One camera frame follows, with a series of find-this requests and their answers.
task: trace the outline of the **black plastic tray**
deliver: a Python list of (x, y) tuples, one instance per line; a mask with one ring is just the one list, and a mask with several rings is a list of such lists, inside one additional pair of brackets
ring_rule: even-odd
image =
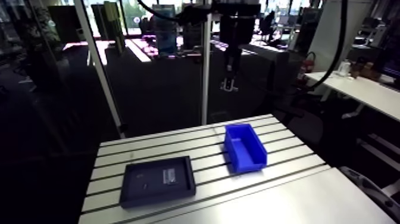
[(130, 164), (120, 195), (122, 208), (169, 201), (196, 194), (189, 156)]

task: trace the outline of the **red fire extinguisher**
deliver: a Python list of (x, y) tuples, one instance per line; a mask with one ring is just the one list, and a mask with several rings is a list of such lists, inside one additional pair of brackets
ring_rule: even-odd
[(301, 67), (300, 67), (300, 72), (298, 75), (298, 79), (302, 80), (304, 78), (305, 73), (311, 73), (314, 70), (315, 66), (315, 59), (317, 56), (315, 55), (314, 52), (310, 51), (307, 56), (305, 57), (305, 60), (303, 61)]

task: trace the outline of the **box on desk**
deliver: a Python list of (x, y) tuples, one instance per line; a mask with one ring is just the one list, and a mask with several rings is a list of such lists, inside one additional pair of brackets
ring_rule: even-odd
[(267, 165), (267, 151), (249, 124), (225, 126), (224, 146), (235, 173), (258, 171)]
[(123, 208), (169, 201), (196, 194), (189, 156), (130, 164), (120, 195)]

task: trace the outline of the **slotted aluminum worktable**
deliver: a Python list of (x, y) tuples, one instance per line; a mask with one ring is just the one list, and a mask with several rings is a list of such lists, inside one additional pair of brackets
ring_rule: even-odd
[[(233, 175), (224, 126), (249, 123), (268, 151), (260, 172)], [(125, 166), (189, 155), (194, 197), (125, 210)], [(272, 115), (104, 142), (79, 223), (394, 223)]]

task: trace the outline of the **blue plastic bin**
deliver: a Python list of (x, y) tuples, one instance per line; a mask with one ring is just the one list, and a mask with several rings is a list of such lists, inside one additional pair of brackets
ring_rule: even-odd
[(225, 149), (235, 173), (258, 171), (267, 165), (267, 151), (249, 124), (225, 126)]

